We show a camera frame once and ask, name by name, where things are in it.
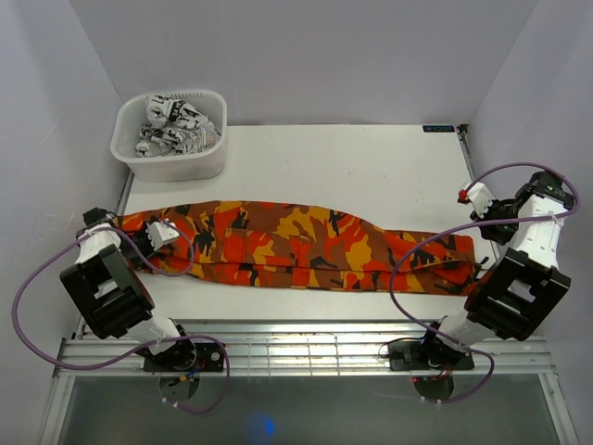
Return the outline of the orange camouflage trousers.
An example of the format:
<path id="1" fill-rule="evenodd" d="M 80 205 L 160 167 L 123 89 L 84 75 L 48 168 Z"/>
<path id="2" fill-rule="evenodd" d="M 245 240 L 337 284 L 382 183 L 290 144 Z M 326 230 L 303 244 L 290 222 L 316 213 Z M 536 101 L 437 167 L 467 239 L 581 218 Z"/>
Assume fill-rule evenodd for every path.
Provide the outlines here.
<path id="1" fill-rule="evenodd" d="M 216 284 L 467 296 L 482 268 L 467 235 L 432 240 L 317 206 L 208 201 L 135 212 L 116 225 L 130 232 L 156 219 L 187 238 L 152 262 Z"/>

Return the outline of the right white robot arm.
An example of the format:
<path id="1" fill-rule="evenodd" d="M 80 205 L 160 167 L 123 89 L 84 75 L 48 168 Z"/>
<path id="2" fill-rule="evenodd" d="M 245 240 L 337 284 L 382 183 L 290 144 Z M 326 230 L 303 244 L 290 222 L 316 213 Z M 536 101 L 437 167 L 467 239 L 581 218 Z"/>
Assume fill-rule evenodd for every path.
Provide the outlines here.
<path id="1" fill-rule="evenodd" d="M 464 308 L 433 322 L 418 346 L 430 368 L 454 367 L 472 345 L 490 338 L 525 340 L 571 286 L 557 260 L 564 219 L 575 199 L 560 176 L 535 172 L 512 198 L 496 199 L 481 183 L 462 202 L 482 223 L 482 238 L 503 247 L 499 260 L 477 281 Z"/>

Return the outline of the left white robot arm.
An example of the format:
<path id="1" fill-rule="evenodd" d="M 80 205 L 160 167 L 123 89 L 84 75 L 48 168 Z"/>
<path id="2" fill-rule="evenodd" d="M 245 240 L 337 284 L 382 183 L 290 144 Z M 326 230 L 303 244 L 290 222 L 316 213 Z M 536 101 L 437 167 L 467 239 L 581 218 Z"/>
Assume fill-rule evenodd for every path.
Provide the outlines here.
<path id="1" fill-rule="evenodd" d="M 167 371 L 196 369 L 196 346 L 182 327 L 155 313 L 155 302 L 137 272 L 164 247 L 186 239 L 174 222 L 156 219 L 125 232 L 116 215 L 93 208 L 77 233 L 80 253 L 59 275 L 92 332 L 101 339 L 131 337 L 143 344 L 136 354 Z"/>

